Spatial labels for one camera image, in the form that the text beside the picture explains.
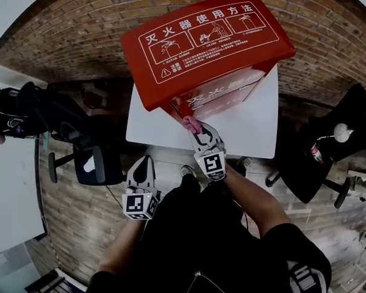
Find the brick wall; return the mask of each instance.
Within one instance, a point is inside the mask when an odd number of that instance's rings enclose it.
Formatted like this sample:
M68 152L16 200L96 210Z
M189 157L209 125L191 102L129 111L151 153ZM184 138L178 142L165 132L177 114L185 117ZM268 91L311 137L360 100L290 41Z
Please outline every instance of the brick wall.
M38 0L0 41L0 64L46 81L130 75L120 36L203 0ZM279 65L280 92L335 104L366 87L366 8L357 0L263 0L297 54Z

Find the printed instruction diagram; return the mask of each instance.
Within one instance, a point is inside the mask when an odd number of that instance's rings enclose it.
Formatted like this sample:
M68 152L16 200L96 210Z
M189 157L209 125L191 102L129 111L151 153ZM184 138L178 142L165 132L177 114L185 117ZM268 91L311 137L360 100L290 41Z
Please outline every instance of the printed instruction diagram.
M229 16L225 20L235 34L266 27L256 12Z
M233 34L230 28L228 28L228 25L225 23L224 19L212 21L191 28L188 30L188 33L197 47L231 36Z
M252 32L259 31L251 37ZM247 1L188 14L138 39L157 83L162 83L223 56L277 38L254 4Z

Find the strap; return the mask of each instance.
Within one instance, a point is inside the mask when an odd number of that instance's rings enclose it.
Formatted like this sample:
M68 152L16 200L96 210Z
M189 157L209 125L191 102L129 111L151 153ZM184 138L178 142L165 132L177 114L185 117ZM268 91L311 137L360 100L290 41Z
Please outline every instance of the strap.
M290 273L290 287L293 293L325 293L323 274L305 264L287 262Z

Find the floor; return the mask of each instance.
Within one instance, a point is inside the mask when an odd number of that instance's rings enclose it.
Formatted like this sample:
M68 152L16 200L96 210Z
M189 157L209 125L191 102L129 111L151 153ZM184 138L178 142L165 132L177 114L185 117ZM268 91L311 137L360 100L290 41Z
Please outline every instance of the floor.
M41 195L51 242L48 237L41 241L31 240L26 244L27 249L42 275L62 267L87 283L98 267L103 251L114 240L126 218L106 187L83 186L77 182L73 163L57 169L57 184L50 182L48 153L51 151L59 158L71 153L71 147L52 139L47 151L43 151L42 144L40 147ZM155 161L156 185L163 194L179 185L179 171L184 164L191 165L201 174L191 151L149 146L146 153ZM123 169L127 171L140 156L122 155ZM366 168L366 152L335 164L330 178L343 183L350 166ZM323 186L309 204L303 204L281 179L272 188L266 188L265 179L272 173L271 161L253 159L246 177L273 194L295 224L324 251L333 268L334 292L348 292L366 277L366 250L358 241L359 233L366 229L366 203L350 196L337 210L333 206L337 193ZM120 201L124 184L110 189ZM251 233L257 235L255 224L252 220L248 223ZM356 261L363 271L354 266Z

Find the white cube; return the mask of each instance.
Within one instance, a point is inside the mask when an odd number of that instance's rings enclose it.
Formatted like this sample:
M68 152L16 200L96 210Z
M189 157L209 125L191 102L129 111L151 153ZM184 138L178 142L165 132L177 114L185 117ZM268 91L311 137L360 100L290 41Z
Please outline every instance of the white cube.
M152 219L159 204L152 193L122 194L123 213L130 219Z

